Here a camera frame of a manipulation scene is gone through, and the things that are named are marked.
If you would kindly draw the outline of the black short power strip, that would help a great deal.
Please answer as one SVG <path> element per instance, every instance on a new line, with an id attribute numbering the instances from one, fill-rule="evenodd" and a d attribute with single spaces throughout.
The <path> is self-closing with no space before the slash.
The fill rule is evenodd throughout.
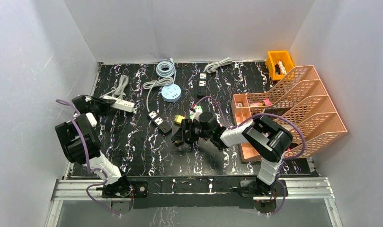
<path id="1" fill-rule="evenodd" d="M 197 97 L 203 98 L 207 96 L 207 87 L 206 87 L 206 73 L 200 73 L 199 80 L 198 80 L 198 86 L 197 86 Z"/>

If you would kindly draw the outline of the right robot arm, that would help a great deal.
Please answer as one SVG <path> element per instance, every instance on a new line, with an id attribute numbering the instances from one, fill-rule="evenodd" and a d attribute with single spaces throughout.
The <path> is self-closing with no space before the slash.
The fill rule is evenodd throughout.
<path id="1" fill-rule="evenodd" d="M 288 129 L 274 121 L 275 118 L 298 130 L 288 119 L 271 113 L 259 113 L 238 126 L 224 127 L 212 113 L 204 112 L 197 119 L 183 119 L 171 139 L 193 144 L 203 138 L 210 140 L 219 150 L 250 144 L 261 156 L 261 167 L 256 179 L 258 192 L 269 196 L 276 189 L 278 170 L 294 139 Z"/>

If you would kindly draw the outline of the round light blue socket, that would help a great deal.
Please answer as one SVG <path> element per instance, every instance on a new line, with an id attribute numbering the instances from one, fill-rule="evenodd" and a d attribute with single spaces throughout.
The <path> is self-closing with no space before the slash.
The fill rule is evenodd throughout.
<path id="1" fill-rule="evenodd" d="M 181 88 L 176 84 L 163 86 L 161 90 L 161 95 L 165 102 L 176 102 L 181 98 Z"/>

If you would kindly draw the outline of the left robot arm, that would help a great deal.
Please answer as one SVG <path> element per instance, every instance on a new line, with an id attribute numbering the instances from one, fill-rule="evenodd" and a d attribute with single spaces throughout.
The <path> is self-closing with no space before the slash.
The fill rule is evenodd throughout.
<path id="1" fill-rule="evenodd" d="M 69 121 L 55 126 L 67 160 L 86 167 L 89 173 L 94 173 L 104 180 L 107 194 L 128 196 L 132 191 L 132 184 L 125 173 L 101 152 L 101 141 L 95 131 L 98 124 L 96 116 L 108 110 L 114 103 L 113 99 L 80 95 L 71 102 L 61 99 L 57 99 L 56 102 L 74 110 L 74 115 Z"/>

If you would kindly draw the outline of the black long power strip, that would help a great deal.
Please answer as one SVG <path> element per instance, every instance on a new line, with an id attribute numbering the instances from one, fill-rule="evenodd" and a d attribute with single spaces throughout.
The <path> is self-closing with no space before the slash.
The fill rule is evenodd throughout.
<path id="1" fill-rule="evenodd" d="M 148 117 L 164 135 L 168 135 L 172 132 L 170 123 L 161 118 L 155 111 L 149 111 Z"/>

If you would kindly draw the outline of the yellow usb plug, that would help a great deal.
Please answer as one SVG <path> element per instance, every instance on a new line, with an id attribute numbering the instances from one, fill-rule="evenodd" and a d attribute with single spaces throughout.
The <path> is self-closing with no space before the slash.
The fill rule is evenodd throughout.
<path id="1" fill-rule="evenodd" d="M 177 125 L 181 125 L 182 121 L 185 119 L 184 116 L 177 114 L 174 118 L 174 123 Z"/>

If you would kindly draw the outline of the white power strip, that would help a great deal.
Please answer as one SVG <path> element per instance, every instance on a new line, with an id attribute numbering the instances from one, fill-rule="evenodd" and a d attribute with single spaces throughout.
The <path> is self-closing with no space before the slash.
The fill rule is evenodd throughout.
<path id="1" fill-rule="evenodd" d="M 113 96 L 108 96 L 108 95 L 102 96 L 102 99 L 114 101 L 113 104 L 111 104 L 112 108 L 129 112 L 129 113 L 134 113 L 135 111 L 135 103 L 133 102 L 129 102 L 129 101 L 119 99 Z"/>

